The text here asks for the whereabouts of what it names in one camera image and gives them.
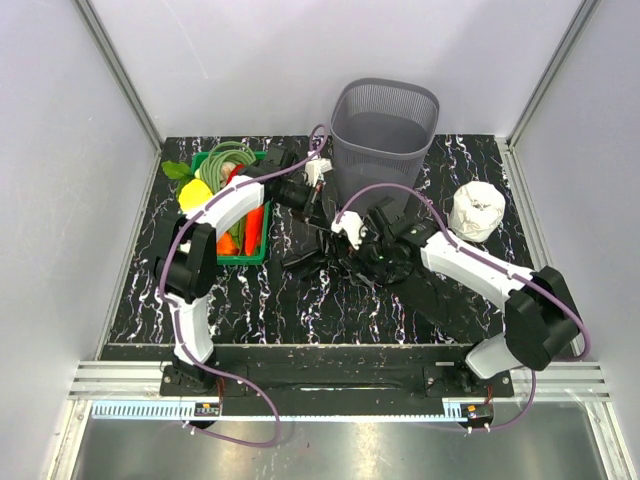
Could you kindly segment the black trash bag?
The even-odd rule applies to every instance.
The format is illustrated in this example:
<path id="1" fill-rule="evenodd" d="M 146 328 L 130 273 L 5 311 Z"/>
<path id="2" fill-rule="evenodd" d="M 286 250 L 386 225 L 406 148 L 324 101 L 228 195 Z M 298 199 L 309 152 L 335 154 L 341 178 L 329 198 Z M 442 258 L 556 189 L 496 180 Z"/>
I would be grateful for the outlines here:
<path id="1" fill-rule="evenodd" d="M 310 344 L 474 343 L 502 331 L 501 311 L 449 277 L 417 266 L 398 248 L 400 278 L 367 280 L 354 250 L 329 230 L 337 208 L 322 200 L 323 218 L 304 220 L 309 240 L 281 260 L 298 282 L 294 339 Z"/>

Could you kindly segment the grey mesh trash bin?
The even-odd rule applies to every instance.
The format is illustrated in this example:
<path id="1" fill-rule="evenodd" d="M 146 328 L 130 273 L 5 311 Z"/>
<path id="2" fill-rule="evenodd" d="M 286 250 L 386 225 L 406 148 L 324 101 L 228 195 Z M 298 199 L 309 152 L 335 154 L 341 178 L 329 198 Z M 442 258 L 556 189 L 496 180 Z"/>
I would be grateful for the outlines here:
<path id="1" fill-rule="evenodd" d="M 427 88 L 362 78 L 344 87 L 330 131 L 341 205 L 378 183 L 412 187 L 435 136 L 439 101 Z"/>

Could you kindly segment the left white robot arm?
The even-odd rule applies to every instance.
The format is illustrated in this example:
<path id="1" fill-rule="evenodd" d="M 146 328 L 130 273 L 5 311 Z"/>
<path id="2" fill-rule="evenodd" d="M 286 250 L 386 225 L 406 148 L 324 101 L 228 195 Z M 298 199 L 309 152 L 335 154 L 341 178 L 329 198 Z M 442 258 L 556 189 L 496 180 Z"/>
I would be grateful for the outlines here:
<path id="1" fill-rule="evenodd" d="M 158 238 L 159 254 L 153 263 L 158 293 L 172 316 L 174 355 L 185 368 L 182 383 L 193 394 L 212 391 L 216 375 L 239 378 L 210 362 L 214 344 L 209 335 L 207 296 L 215 283 L 217 242 L 243 217 L 269 201 L 304 209 L 304 201 L 286 192 L 284 177 L 321 160 L 320 149 L 309 151 L 306 158 L 293 164 L 269 157 L 256 160 L 219 193 L 170 220 L 165 235 Z"/>

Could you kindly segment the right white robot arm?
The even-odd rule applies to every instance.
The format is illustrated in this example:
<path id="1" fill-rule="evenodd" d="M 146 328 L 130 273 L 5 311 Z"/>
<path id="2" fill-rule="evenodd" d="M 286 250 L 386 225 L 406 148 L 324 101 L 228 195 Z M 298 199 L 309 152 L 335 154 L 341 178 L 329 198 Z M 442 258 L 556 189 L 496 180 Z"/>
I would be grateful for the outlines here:
<path id="1" fill-rule="evenodd" d="M 437 303 L 438 275 L 488 300 L 502 314 L 503 330 L 465 353 L 455 375 L 457 388 L 480 394 L 491 378 L 525 367 L 542 371 L 578 336 L 584 324 L 563 275 L 500 260 L 457 237 L 444 224 L 392 218 L 390 199 L 365 216 L 337 215 L 331 229 L 345 235 L 346 261 L 358 278 L 385 287 L 403 303 L 427 315 Z"/>

